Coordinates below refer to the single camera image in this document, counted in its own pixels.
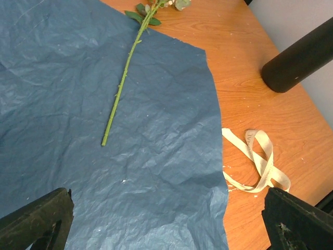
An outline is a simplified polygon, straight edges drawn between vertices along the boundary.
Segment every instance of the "white ribbon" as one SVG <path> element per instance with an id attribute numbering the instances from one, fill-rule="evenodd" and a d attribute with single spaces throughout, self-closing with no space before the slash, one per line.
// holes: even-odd
<path id="1" fill-rule="evenodd" d="M 240 184 L 223 171 L 224 178 L 230 182 L 230 184 L 245 192 L 258 193 L 266 186 L 274 187 L 273 183 L 271 182 L 271 180 L 274 179 L 276 182 L 286 188 L 285 191 L 289 192 L 291 186 L 290 180 L 281 170 L 274 167 L 273 144 L 264 131 L 247 130 L 245 134 L 245 140 L 247 144 L 235 136 L 230 129 L 223 128 L 222 135 L 238 149 L 240 149 L 251 161 L 254 162 L 255 167 L 261 176 L 259 183 L 253 187 Z M 264 150 L 267 156 L 267 161 L 253 151 L 254 139 L 258 141 L 259 145 Z"/>

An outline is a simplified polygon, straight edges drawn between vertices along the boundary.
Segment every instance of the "white wall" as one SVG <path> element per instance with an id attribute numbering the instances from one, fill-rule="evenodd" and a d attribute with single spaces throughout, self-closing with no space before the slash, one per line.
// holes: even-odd
<path id="1" fill-rule="evenodd" d="M 279 51 L 333 17 L 333 0 L 253 0 L 250 8 Z M 333 129 L 333 61 L 302 84 Z"/>

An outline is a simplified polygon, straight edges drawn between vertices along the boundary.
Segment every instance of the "green leaf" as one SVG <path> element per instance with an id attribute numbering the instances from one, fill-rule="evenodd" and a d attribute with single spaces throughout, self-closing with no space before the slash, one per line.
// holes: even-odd
<path id="1" fill-rule="evenodd" d="M 144 15 L 144 16 L 147 15 L 145 9 L 146 9 L 146 8 L 145 8 L 145 6 L 144 6 L 143 4 L 138 4 L 138 5 L 136 5 L 136 10 L 137 10 L 137 12 L 139 12 L 141 15 Z"/>
<path id="2" fill-rule="evenodd" d="M 144 18 L 142 16 L 140 16 L 138 13 L 136 12 L 132 12 L 132 11 L 127 11 L 125 10 L 125 14 L 129 17 L 132 18 L 136 21 L 138 21 L 139 23 L 142 23 L 142 21 L 144 20 Z"/>
<path id="3" fill-rule="evenodd" d="M 190 0 L 176 0 L 175 7 L 178 10 L 183 10 L 184 8 L 191 5 Z"/>
<path id="4" fill-rule="evenodd" d="M 150 6 L 148 4 L 146 4 L 145 6 L 145 12 L 148 13 L 150 11 Z"/>
<path id="5" fill-rule="evenodd" d="M 150 25 L 153 25 L 153 26 L 158 26 L 158 25 L 160 25 L 160 24 L 162 24 L 162 23 L 161 23 L 161 21 L 158 20 L 157 18 L 152 17 L 152 18 L 149 20 L 149 24 L 150 24 Z"/>

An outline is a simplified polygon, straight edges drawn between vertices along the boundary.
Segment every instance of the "flower stem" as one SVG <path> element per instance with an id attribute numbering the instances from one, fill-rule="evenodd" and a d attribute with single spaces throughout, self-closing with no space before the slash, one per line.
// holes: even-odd
<path id="1" fill-rule="evenodd" d="M 102 144 L 101 144 L 102 146 L 105 146 L 106 142 L 108 140 L 108 136 L 109 136 L 109 132 L 110 132 L 110 129 L 111 129 L 112 121 L 113 121 L 114 115 L 116 114 L 116 109 L 117 109 L 118 102 L 119 102 L 120 95 L 121 95 L 121 91 L 123 89 L 124 82 L 125 82 L 125 79 L 126 79 L 126 76 L 127 76 L 127 72 L 129 70 L 129 65 L 130 65 L 130 61 L 131 61 L 134 49 L 135 49 L 136 45 L 141 42 L 140 37 L 141 37 L 142 33 L 145 31 L 145 29 L 147 29 L 151 18 L 153 17 L 153 15 L 155 14 L 155 12 L 157 11 L 157 9 L 160 6 L 161 6 L 161 3 L 159 3 L 157 5 L 154 3 L 152 5 L 150 11 L 147 13 L 145 19 L 143 20 L 141 26 L 140 26 L 137 37 L 136 37 L 136 39 L 134 41 L 134 44 L 131 48 L 131 51 L 129 53 L 129 57 L 127 58 L 127 61 L 126 61 L 123 76 L 121 78 L 121 81 L 120 81 L 120 84 L 119 84 L 119 89 L 118 89 L 118 92 L 116 94 L 116 100 L 114 101 L 112 111 L 111 111 L 111 114 L 110 114 L 110 118 L 109 118 L 108 124 L 107 124 L 106 129 L 105 129 L 104 137 L 103 137 Z"/>

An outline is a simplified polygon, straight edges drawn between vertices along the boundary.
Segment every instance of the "wood grain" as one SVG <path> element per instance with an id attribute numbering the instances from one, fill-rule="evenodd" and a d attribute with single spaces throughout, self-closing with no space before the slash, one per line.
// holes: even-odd
<path id="1" fill-rule="evenodd" d="M 138 0 L 104 2 L 123 12 Z M 291 180 L 291 194 L 312 205 L 328 194 L 333 189 L 332 131 L 300 84 L 277 94 L 263 83 L 259 71 L 278 52 L 244 1 L 193 0 L 183 11 L 166 8 L 157 17 L 163 24 L 156 30 L 206 51 L 223 127 L 240 138 L 246 129 L 264 130 L 274 144 L 275 166 Z M 255 184 L 253 164 L 223 143 L 223 163 L 230 166 L 225 171 L 241 183 Z M 230 250 L 269 247 L 261 217 L 266 193 L 229 193 L 224 225 Z"/>

